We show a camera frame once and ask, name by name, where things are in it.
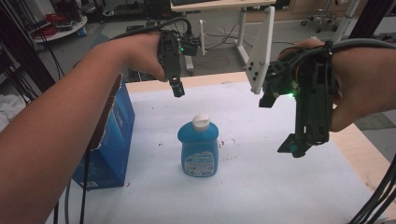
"box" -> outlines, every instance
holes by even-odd
[[[133,127],[134,109],[119,75],[89,144],[92,150],[87,189],[124,185]],[[83,186],[84,163],[85,156],[72,177],[80,186]]]

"table surface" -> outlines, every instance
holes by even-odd
[[[181,80],[184,88],[228,82],[248,82],[246,74],[243,72],[202,77],[183,77]],[[171,91],[168,83],[159,81],[127,83],[126,86],[129,93],[160,90]],[[340,133],[331,133],[331,139],[367,188],[374,191],[388,170],[389,162],[353,124]],[[395,203],[392,203],[387,209],[387,216],[389,220],[396,220]]]
[[[175,7],[171,3],[173,11],[194,11],[205,9],[221,9],[221,8],[236,8],[236,7],[255,7],[255,6],[269,6],[274,4],[276,0],[218,0],[205,3],[188,4],[184,6]]]

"white table leg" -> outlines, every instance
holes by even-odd
[[[241,55],[242,59],[244,60],[244,63],[248,62],[248,54],[242,45],[244,42],[244,33],[245,33],[245,23],[247,20],[247,8],[242,7],[241,12],[240,12],[240,18],[239,18],[239,32],[238,32],[238,39],[235,40],[236,42],[236,48]]]
[[[349,4],[348,9],[346,10],[346,14],[344,15],[344,18],[341,20],[341,23],[338,26],[334,37],[332,38],[332,42],[338,43],[343,38],[348,25],[352,21],[353,13],[355,13],[355,10],[358,7],[359,2],[360,2],[360,0],[353,0]]]
[[[181,15],[185,18],[187,18],[187,13],[182,12]],[[183,31],[187,30],[187,24],[183,23]],[[186,62],[186,69],[188,71],[192,71],[194,69],[194,65],[192,64],[192,57],[188,55],[184,55],[184,61]]]

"wire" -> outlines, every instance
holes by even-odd
[[[392,174],[393,178],[390,180],[389,184],[388,184],[388,188],[387,190],[382,194],[381,198],[378,200],[378,202],[376,202],[376,204],[373,206],[372,209],[370,209],[369,212],[367,212],[366,216],[364,217],[364,219],[361,221],[361,223],[364,223],[365,221],[367,221],[367,219],[370,217],[370,215],[374,212],[374,210],[382,203],[384,202],[387,197],[389,196],[390,192],[393,189],[393,186],[395,184],[395,180],[396,180],[396,174],[393,171]]]
[[[165,22],[161,23],[160,25],[154,25],[154,26],[149,26],[149,27],[143,27],[143,28],[140,28],[140,29],[136,29],[136,30],[132,30],[132,31],[123,33],[123,34],[121,34],[121,35],[116,35],[116,36],[114,36],[113,38],[111,38],[110,40],[113,40],[113,39],[120,39],[120,38],[123,38],[123,37],[126,37],[126,36],[130,36],[130,35],[144,34],[144,33],[152,32],[152,31],[160,31],[161,28],[163,28],[164,26],[169,25],[169,24],[172,24],[172,23],[174,23],[174,22],[176,22],[176,21],[184,21],[184,22],[186,22],[186,24],[187,24],[186,35],[188,35],[188,36],[192,35],[192,30],[191,30],[191,24],[190,24],[190,22],[189,22],[186,18],[183,18],[183,17],[176,17],[176,18],[173,18],[172,20],[165,21]]]
[[[212,34],[209,34],[209,33],[207,33],[207,32],[205,32],[205,34],[206,34],[206,35],[210,35],[210,36],[219,36],[219,37],[226,37],[226,36],[227,36],[227,35],[212,35]],[[233,38],[233,39],[238,39],[238,37],[237,37],[237,36],[234,36],[234,35],[230,35],[229,37],[231,37],[231,38]],[[245,42],[247,45],[249,45],[251,48],[253,48],[253,45],[250,44],[250,43],[248,43],[245,39],[244,39],[244,42]]]
[[[376,208],[376,203],[380,199],[380,196],[388,184],[389,180],[393,175],[395,175],[396,172],[396,154],[395,157],[393,158],[392,163],[390,164],[387,172],[384,175],[384,178],[381,180],[381,182],[378,185],[378,188],[375,190],[373,193],[372,197],[367,201],[367,203],[363,206],[363,208],[359,211],[359,213],[352,218],[352,220],[349,223],[362,223],[362,220],[366,216],[368,212],[370,212],[373,208]]]
[[[215,46],[213,46],[213,47],[211,47],[211,48],[208,48],[207,50],[210,50],[210,49],[216,48],[216,47],[218,47],[218,46],[221,46],[222,44],[225,44],[226,41],[227,41],[227,39],[230,37],[231,33],[233,32],[233,29],[231,29],[230,33],[228,33],[228,34],[221,40],[221,43],[219,43],[219,44],[217,44],[217,45],[215,45]]]
[[[295,57],[289,64],[289,69],[293,69],[297,63],[299,63],[301,60],[309,57],[313,57],[314,55],[319,55],[323,53],[327,53],[329,49],[323,48],[323,46],[318,46],[316,49],[311,49],[308,50],[305,53],[302,53]],[[374,40],[374,39],[361,39],[361,38],[354,38],[354,39],[348,39],[341,41],[337,44],[334,44],[331,46],[331,51],[333,53],[344,50],[344,49],[351,49],[351,48],[357,48],[357,47],[367,47],[367,48],[384,48],[384,49],[396,49],[396,46],[386,43],[383,41],[379,40]]]
[[[70,186],[72,181],[70,180],[66,186],[66,193],[64,194],[64,223],[69,224],[69,196]]]
[[[27,98],[29,98],[29,101],[27,101],[27,100],[25,99],[25,97],[22,97],[22,98],[23,98],[23,101],[25,102],[25,104],[26,104],[26,105],[29,105],[30,102],[34,99],[34,97],[31,96],[31,95],[29,95],[29,94],[27,93],[27,91],[25,91],[25,90],[23,89],[23,87],[20,87],[21,83],[20,83],[19,81],[16,81],[16,80],[15,80],[15,78],[18,77],[18,76],[12,76],[12,75],[11,75],[12,72],[9,72],[8,70],[5,70],[3,74],[6,75],[6,78],[7,78],[8,80],[10,80],[11,84],[17,89],[17,92],[18,92],[20,95],[26,96]]]
[[[287,42],[287,41],[273,41],[272,44],[289,44],[295,45],[295,43]]]
[[[178,28],[177,28],[177,25],[176,25],[176,23],[174,22],[173,24],[174,24],[174,26],[175,26],[175,29],[177,30],[177,32],[178,32],[178,33],[180,33],[180,31],[179,31],[179,30],[178,30]]]
[[[368,223],[374,223],[379,218],[379,216],[381,216],[381,214],[385,212],[387,207],[393,202],[395,198],[396,198],[396,189],[393,190],[393,192],[390,194],[387,200],[382,204],[382,206],[373,215],[373,217],[369,220]]]
[[[34,15],[33,15],[33,13],[32,13],[32,10],[30,10],[30,8],[26,5],[25,0],[21,0],[21,1],[22,1],[22,3],[24,4],[24,7],[23,7],[23,8],[27,8],[27,12],[25,11],[25,14],[30,15],[30,17],[33,18],[33,20],[34,20],[34,22],[35,22],[35,24],[36,24],[37,21],[35,20],[35,17],[34,17]],[[43,41],[45,47],[49,50],[49,53],[50,53],[50,55],[51,55],[53,61],[55,62],[56,69],[57,69],[57,71],[58,71],[58,80],[59,80],[59,79],[61,79],[61,74],[62,74],[62,76],[64,76],[64,70],[62,69],[61,64],[59,63],[58,59],[56,58],[55,54],[53,53],[52,48],[51,48],[50,45],[48,44],[47,37],[49,37],[49,36],[45,36],[45,35],[41,35],[41,36],[40,36],[40,38],[41,38],[41,40]]]
[[[85,161],[84,161],[84,179],[82,186],[82,202],[81,202],[81,213],[79,215],[79,224],[84,223],[84,213],[85,213],[85,198],[87,195],[87,187],[88,187],[88,172],[90,170],[90,156],[91,150],[87,147],[85,151]]]
[[[58,211],[59,211],[59,202],[56,203],[53,209],[53,224],[58,224]]]

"chair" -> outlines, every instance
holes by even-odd
[[[323,9],[318,9],[314,11],[312,14],[308,16],[307,20],[301,21],[301,25],[305,26],[308,21],[313,21],[313,20],[319,21],[319,25],[317,26],[315,31],[317,33],[320,33],[322,23],[326,21],[329,24],[332,23],[331,30],[336,31],[338,28],[338,20],[337,20],[337,15],[329,11],[329,6],[331,2],[332,0],[327,0]]]

